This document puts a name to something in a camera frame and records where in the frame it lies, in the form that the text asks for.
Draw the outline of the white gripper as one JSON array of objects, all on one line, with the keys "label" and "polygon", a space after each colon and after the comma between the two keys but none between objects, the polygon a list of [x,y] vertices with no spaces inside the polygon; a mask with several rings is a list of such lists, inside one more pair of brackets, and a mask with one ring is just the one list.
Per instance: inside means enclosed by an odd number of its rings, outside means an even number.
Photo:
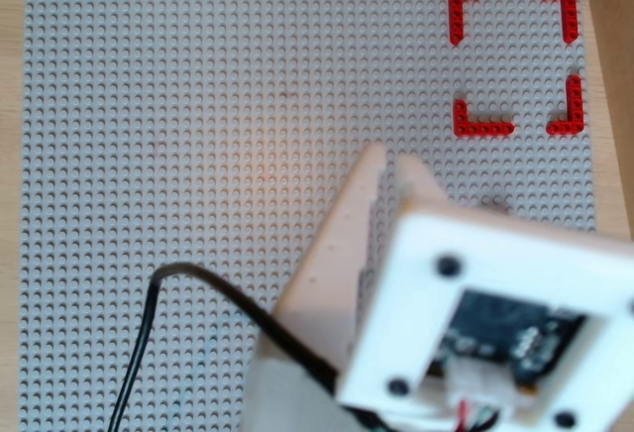
[{"label": "white gripper", "polygon": [[335,388],[354,343],[359,276],[385,148],[363,149],[261,335],[245,392],[247,431],[374,431],[376,415],[339,404]]}]

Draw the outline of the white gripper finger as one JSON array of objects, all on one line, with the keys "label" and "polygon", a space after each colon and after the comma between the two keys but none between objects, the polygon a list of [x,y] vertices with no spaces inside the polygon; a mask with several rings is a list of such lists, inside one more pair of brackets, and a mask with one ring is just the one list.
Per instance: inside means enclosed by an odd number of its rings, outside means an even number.
[{"label": "white gripper finger", "polygon": [[443,213],[449,198],[433,172],[415,155],[399,155],[396,163],[396,188],[399,207],[396,221],[414,215]]}]

